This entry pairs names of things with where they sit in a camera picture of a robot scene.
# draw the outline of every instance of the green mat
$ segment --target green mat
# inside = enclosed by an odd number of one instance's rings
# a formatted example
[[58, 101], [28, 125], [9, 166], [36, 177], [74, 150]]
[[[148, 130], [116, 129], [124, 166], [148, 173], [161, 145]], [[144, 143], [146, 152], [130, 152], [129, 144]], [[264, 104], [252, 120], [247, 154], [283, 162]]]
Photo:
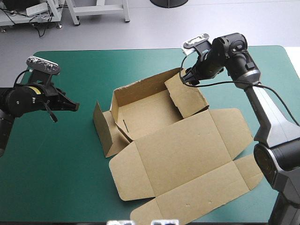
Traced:
[[[280, 46], [250, 47], [262, 72], [262, 83], [273, 87], [300, 120], [300, 80]], [[110, 107], [113, 90], [142, 78], [176, 68], [180, 49], [38, 52], [58, 63], [55, 86], [73, 101], [77, 112], [56, 112], [54, 124], [39, 111], [16, 119], [4, 157], [0, 158], [0, 221], [107, 221], [128, 219], [148, 200], [123, 202], [94, 128], [92, 113], [98, 100]], [[195, 63], [188, 58], [185, 67]], [[226, 72], [213, 81], [230, 80]], [[233, 84], [202, 88], [210, 107], [241, 109], [252, 133], [259, 124], [245, 93]], [[253, 152], [251, 144], [241, 156]], [[263, 180], [252, 192], [197, 221], [267, 221], [277, 193]]]

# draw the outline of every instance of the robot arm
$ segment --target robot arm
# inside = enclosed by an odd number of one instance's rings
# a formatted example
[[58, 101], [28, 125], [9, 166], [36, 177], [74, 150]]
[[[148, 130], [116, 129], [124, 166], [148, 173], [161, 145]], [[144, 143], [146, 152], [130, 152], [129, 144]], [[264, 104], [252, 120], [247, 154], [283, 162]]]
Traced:
[[47, 110], [51, 119], [57, 122], [52, 111], [77, 111], [79, 107], [51, 82], [52, 76], [60, 72], [56, 63], [31, 56], [27, 65], [32, 68], [27, 84], [15, 83], [12, 88], [0, 88], [0, 157], [4, 154], [15, 118], [24, 113]]
[[254, 156], [258, 166], [279, 192], [270, 225], [300, 224], [300, 127], [289, 122], [260, 86], [261, 72], [248, 52], [242, 34], [234, 33], [208, 41], [203, 34], [185, 42], [186, 55], [198, 53], [196, 64], [181, 77], [184, 84], [196, 85], [214, 78], [225, 67], [235, 85], [243, 89], [259, 121], [255, 136], [259, 143]]

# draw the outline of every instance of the cardboard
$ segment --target cardboard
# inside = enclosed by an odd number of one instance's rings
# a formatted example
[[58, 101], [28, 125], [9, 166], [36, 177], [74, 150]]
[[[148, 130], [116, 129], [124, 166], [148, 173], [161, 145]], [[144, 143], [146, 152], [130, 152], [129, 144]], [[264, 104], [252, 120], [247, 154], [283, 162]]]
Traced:
[[155, 197], [131, 213], [138, 225], [187, 224], [257, 186], [254, 157], [234, 160], [252, 140], [238, 109], [205, 110], [133, 141], [110, 169], [122, 200]]
[[176, 68], [114, 90], [110, 111], [102, 113], [96, 103], [93, 118], [105, 157], [208, 108], [201, 92], [183, 85], [178, 72]]
[[253, 141], [238, 109], [208, 110], [201, 92], [182, 84], [179, 68], [113, 92], [110, 111], [94, 122], [119, 196], [154, 198], [132, 211], [187, 224], [249, 192], [263, 175], [253, 156], [235, 158]]

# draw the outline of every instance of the cable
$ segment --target cable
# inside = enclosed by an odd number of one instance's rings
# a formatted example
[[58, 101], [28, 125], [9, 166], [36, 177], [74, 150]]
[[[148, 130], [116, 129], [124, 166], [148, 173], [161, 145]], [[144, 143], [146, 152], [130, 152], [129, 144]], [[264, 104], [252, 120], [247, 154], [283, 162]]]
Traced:
[[0, 10], [2, 10], [2, 12], [5, 13], [5, 15], [9, 18], [9, 20], [13, 23], [13, 25], [15, 25], [15, 22], [10, 18], [10, 16], [7, 14], [7, 12], [2, 8], [0, 8]]
[[21, 73], [17, 76], [17, 78], [15, 79], [14, 87], [17, 85], [17, 82], [18, 82], [20, 76], [22, 76], [22, 75], [25, 74], [26, 72], [29, 72], [29, 70], [26, 69], [26, 70], [24, 70], [23, 72], [21, 72]]
[[43, 31], [42, 34], [40, 33], [40, 30], [38, 29], [37, 26], [35, 26], [34, 24], [31, 24], [31, 25], [33, 26], [33, 28], [34, 28], [35, 30], [37, 30], [38, 36], [39, 36], [40, 38], [43, 37], [43, 36], [45, 35], [45, 33], [46, 33], [46, 30], [49, 29], [49, 23], [51, 23], [52, 18], [53, 18], [53, 13], [51, 13], [51, 15], [49, 16], [48, 21], [46, 22], [46, 24], [45, 24], [45, 26], [44, 26], [44, 31]]
[[259, 87], [259, 88], [265, 88], [265, 89], [268, 89], [270, 91], [272, 91], [276, 97], [280, 100], [280, 102], [282, 103], [282, 105], [285, 107], [287, 113], [290, 115], [290, 117], [292, 118], [292, 120], [295, 122], [295, 124], [297, 126], [300, 126], [300, 124], [298, 123], [298, 121], [294, 118], [294, 116], [292, 115], [291, 111], [289, 110], [289, 108], [287, 107], [286, 103], [284, 102], [284, 100], [280, 97], [280, 95], [272, 88], [268, 87], [268, 86], [265, 86], [265, 85], [261, 85], [261, 84], [253, 84], [253, 83], [249, 83], [249, 82], [243, 82], [243, 81], [222, 81], [222, 82], [217, 82], [217, 83], [210, 83], [210, 84], [204, 84], [204, 85], [190, 85], [190, 84], [187, 84], [182, 76], [181, 76], [181, 71], [182, 71], [182, 68], [183, 68], [183, 63], [184, 61], [186, 60], [187, 56], [184, 57], [184, 59], [182, 60], [182, 63], [181, 63], [181, 67], [180, 67], [180, 71], [179, 71], [179, 77], [182, 81], [182, 83], [188, 87], [192, 87], [192, 88], [203, 88], [203, 87], [210, 87], [210, 86], [215, 86], [215, 85], [219, 85], [219, 84], [225, 84], [225, 83], [241, 83], [241, 84], [247, 84], [248, 87]]

